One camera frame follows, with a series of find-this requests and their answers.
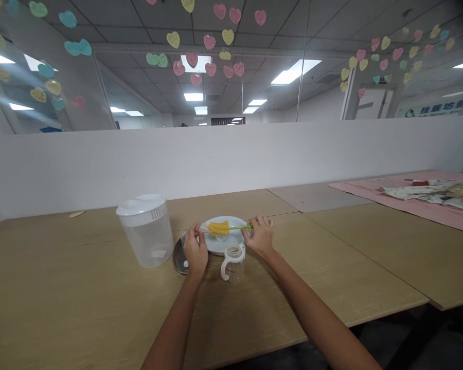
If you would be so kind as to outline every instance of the person's right hand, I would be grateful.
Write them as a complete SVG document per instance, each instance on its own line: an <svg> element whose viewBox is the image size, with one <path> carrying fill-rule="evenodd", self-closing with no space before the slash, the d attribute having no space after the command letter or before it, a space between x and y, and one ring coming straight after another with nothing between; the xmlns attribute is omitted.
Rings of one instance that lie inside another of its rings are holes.
<svg viewBox="0 0 463 370"><path fill-rule="evenodd" d="M273 253L273 220L257 215L247 221L247 225L252 225L253 231L251 238L247 231L242 229L245 245L251 248L262 258L266 258Z"/></svg>

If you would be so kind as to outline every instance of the green heart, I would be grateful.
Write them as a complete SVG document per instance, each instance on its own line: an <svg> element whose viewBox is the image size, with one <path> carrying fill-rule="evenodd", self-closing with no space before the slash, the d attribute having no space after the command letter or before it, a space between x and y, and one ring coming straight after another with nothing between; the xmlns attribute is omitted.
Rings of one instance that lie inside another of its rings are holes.
<svg viewBox="0 0 463 370"><path fill-rule="evenodd" d="M32 15L37 18L46 17L48 14L48 9L43 3L30 2L29 9L31 10Z"/></svg>

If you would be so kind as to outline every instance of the ceiling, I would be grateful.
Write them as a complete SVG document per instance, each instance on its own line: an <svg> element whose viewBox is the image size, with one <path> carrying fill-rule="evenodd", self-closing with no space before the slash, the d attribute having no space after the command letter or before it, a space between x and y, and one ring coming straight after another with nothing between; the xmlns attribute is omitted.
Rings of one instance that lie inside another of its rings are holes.
<svg viewBox="0 0 463 370"><path fill-rule="evenodd" d="M93 43L95 50L103 50L96 53L97 60L129 86L120 89L113 81L105 83L110 102L124 99L123 94L128 94L125 100L134 99L130 92L133 89L161 113L193 114L193 105L203 103L186 102L183 97L186 92L206 94L209 100L205 105L209 106L210 114L241 112L242 97L244 106L257 98L268 99L264 107L269 109L294 106L299 79L278 87L271 86L271 81L299 59L288 55L298 55L297 51L303 49L307 21L306 51L322 52L323 61L304 75L302 100L339 85L348 57L360 48L370 51L372 38L388 35L392 40L388 50L400 45L406 49L409 40L405 39L403 27L410 29L411 34L417 29L424 31L418 43L421 49L429 42L438 43L438 38L429 39L436 24L456 37L450 51L436 45L421 72L405 87L405 96L463 83L463 70L452 69L463 63L463 2L456 0L312 0L310 12L309 0L220 0L227 10L230 7L242 10L238 25L228 16L218 19L212 10L214 2L204 0L196 0L192 14L184 10L179 0L164 3L158 0L154 6L146 0L42 1L49 9L46 20L50 24L70 40L85 38ZM254 20L258 9L266 10L268 15L262 27ZM68 29L60 24L57 14L65 10L76 15L77 28ZM224 46L222 29L233 29L236 33L230 46L231 61L218 57ZM178 31L181 38L177 53L169 52L166 41L166 34L172 31ZM177 77L171 64L180 59L180 54L201 47L205 34L217 40L217 46L207 55L213 57L218 71L212 78L204 74L202 85L194 87L190 74ZM169 57L168 67L148 65L148 50L165 52ZM231 67L240 61L245 65L243 78L234 76L227 80L223 66Z"/></svg>

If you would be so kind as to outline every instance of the pink heart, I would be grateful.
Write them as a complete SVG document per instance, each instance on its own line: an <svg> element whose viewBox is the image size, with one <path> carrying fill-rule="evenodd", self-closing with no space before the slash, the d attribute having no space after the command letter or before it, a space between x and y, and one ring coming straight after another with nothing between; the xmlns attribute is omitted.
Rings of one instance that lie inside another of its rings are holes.
<svg viewBox="0 0 463 370"><path fill-rule="evenodd" d="M379 67L381 67L381 70L385 70L387 68L387 64L389 61L387 59L384 59L381 63L379 63Z"/></svg>
<svg viewBox="0 0 463 370"><path fill-rule="evenodd" d="M192 85L195 87L199 86L202 84L202 76L201 75L196 75L195 73L190 75L190 82L192 82Z"/></svg>
<svg viewBox="0 0 463 370"><path fill-rule="evenodd" d="M423 36L423 31L420 31L420 30L416 30L415 33L413 34L413 37L415 38L415 42L419 42L422 36Z"/></svg>
<svg viewBox="0 0 463 370"><path fill-rule="evenodd" d="M372 51L375 51L379 47L380 43L381 43L381 38L372 39L372 44L370 46Z"/></svg>
<svg viewBox="0 0 463 370"><path fill-rule="evenodd" d="M187 53L185 54L185 58L187 59L187 63L189 66L192 68L195 68L197 66L197 62L199 61L199 57L197 53Z"/></svg>
<svg viewBox="0 0 463 370"><path fill-rule="evenodd" d="M204 46L206 49L211 50L216 45L216 39L213 36L204 35Z"/></svg>
<svg viewBox="0 0 463 370"><path fill-rule="evenodd" d="M84 108L86 106L86 100L84 97L78 95L75 98L72 98L71 100L72 105L76 108Z"/></svg>
<svg viewBox="0 0 463 370"><path fill-rule="evenodd" d="M204 66L204 68L206 69L206 73L209 75L209 77L213 77L216 73L216 64L214 63L206 63L206 65Z"/></svg>
<svg viewBox="0 0 463 370"><path fill-rule="evenodd" d="M366 51L363 49L360 49L359 51L357 51L357 60L359 62L363 61L365 59L365 54L366 54Z"/></svg>
<svg viewBox="0 0 463 370"><path fill-rule="evenodd" d="M395 49L393 51L393 60L397 61L403 55L403 48Z"/></svg>
<svg viewBox="0 0 463 370"><path fill-rule="evenodd" d="M219 19L225 18L226 7L224 4L215 4L212 9L215 11L215 14Z"/></svg>
<svg viewBox="0 0 463 370"><path fill-rule="evenodd" d="M179 61L174 61L173 62L173 72L175 72L175 75L181 76L185 73L185 66Z"/></svg>
<svg viewBox="0 0 463 370"><path fill-rule="evenodd" d="M237 76L242 77L243 73L245 72L245 66L243 65L243 63L240 62L233 66L233 70L235 71Z"/></svg>
<svg viewBox="0 0 463 370"><path fill-rule="evenodd" d="M256 10L254 17L256 18L256 22L259 26L262 26L264 23L266 23L266 11L265 10Z"/></svg>
<svg viewBox="0 0 463 370"><path fill-rule="evenodd" d="M223 67L223 72L225 72L225 76L226 78L230 79L233 77L233 69L231 69L230 67L228 66L224 66Z"/></svg>
<svg viewBox="0 0 463 370"><path fill-rule="evenodd" d="M233 24L238 24L242 18L242 12L239 9L230 8L230 19Z"/></svg>

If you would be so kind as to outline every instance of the wall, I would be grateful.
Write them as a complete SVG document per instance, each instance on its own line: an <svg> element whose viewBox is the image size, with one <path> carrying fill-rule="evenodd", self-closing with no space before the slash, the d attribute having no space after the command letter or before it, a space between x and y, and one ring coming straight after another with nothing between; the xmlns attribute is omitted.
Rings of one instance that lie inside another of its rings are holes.
<svg viewBox="0 0 463 370"><path fill-rule="evenodd" d="M384 124L316 118L3 141L0 205L7 218L115 206L147 193L175 199L463 166L463 116Z"/></svg>

